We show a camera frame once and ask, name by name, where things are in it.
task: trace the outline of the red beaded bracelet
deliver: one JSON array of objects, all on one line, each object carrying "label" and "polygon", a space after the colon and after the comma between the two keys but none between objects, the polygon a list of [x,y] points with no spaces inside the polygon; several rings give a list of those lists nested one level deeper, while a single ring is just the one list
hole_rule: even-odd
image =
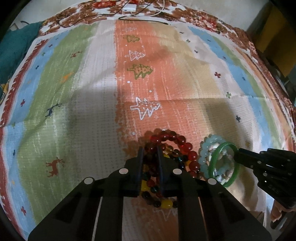
[{"label": "red beaded bracelet", "polygon": [[[165,143],[168,140],[177,144],[180,150],[174,149],[171,145]],[[141,186],[141,191],[143,191],[142,197],[147,201],[147,204],[153,205],[154,207],[176,208],[176,200],[165,199],[159,192],[158,166],[154,155],[158,145],[163,152],[167,153],[164,153],[164,156],[177,161],[179,168],[186,170],[193,178],[197,178],[200,173],[200,165],[196,161],[198,154],[196,151],[192,150],[192,144],[186,142],[185,136],[178,135],[176,132],[170,130],[162,130],[160,133],[152,135],[150,137],[150,142],[145,144],[146,154],[144,156],[143,180]],[[154,199],[149,191],[160,198],[161,201]]]}]

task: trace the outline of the green bangle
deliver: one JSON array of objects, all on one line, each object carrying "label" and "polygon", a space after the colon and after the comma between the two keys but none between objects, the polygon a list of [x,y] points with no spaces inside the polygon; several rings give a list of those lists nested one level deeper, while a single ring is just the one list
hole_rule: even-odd
[{"label": "green bangle", "polygon": [[[209,169],[208,169],[210,178],[215,178],[214,169],[215,169],[215,166],[216,166],[216,163],[218,160],[218,156],[219,156],[220,152],[222,151],[222,149],[226,146],[230,147],[233,150],[234,154],[239,151],[237,149],[237,147],[235,146],[235,144],[233,144],[231,142],[224,142],[220,146],[218,146],[216,148],[216,150],[214,150],[214,152],[212,154],[211,161],[210,161],[210,165],[209,165]],[[225,187],[225,188],[229,187],[236,179],[238,173],[239,173],[239,164],[237,162],[234,162],[233,174],[232,174],[231,178],[229,179],[229,181],[223,184],[223,187]]]}]

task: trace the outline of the green fabric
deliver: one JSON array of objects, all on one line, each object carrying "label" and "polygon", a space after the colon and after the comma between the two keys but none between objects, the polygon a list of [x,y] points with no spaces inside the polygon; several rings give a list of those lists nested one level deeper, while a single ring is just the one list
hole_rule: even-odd
[{"label": "green fabric", "polygon": [[[40,23],[31,23],[18,30],[8,30],[0,42],[0,85],[6,84],[19,64],[24,59],[33,40],[37,37]],[[1,86],[0,96],[3,100],[4,86]]]}]

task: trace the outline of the red cross print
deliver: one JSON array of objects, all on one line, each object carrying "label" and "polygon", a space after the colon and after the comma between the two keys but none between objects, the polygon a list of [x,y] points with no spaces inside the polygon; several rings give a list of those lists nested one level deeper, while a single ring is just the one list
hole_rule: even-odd
[{"label": "red cross print", "polygon": [[22,106],[24,105],[25,102],[26,102],[25,99],[23,99],[23,100],[22,100],[22,103],[20,104],[20,106],[22,107]]},{"label": "red cross print", "polygon": [[217,73],[217,72],[215,72],[215,76],[217,76],[218,77],[218,79],[220,79],[221,77],[221,74],[219,74],[219,73]]},{"label": "red cross print", "polygon": [[24,206],[22,206],[21,211],[22,211],[22,213],[23,213],[24,215],[27,214],[27,211],[24,209]]}]

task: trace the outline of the red reindeer print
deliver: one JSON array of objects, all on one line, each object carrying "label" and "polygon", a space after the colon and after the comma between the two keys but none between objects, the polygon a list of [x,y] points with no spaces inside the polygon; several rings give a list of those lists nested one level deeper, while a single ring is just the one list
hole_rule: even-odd
[{"label": "red reindeer print", "polygon": [[22,206],[22,208],[21,208],[20,210],[22,211],[22,213],[23,213],[24,215],[27,214],[27,211],[25,210],[24,206]]},{"label": "red reindeer print", "polygon": [[59,170],[57,169],[57,164],[61,163],[62,166],[64,167],[64,163],[65,161],[63,161],[63,159],[58,159],[58,157],[53,160],[52,162],[48,163],[46,162],[46,166],[47,167],[52,167],[52,171],[49,172],[51,175],[47,176],[47,177],[53,177],[53,176],[57,176],[59,173]]}]

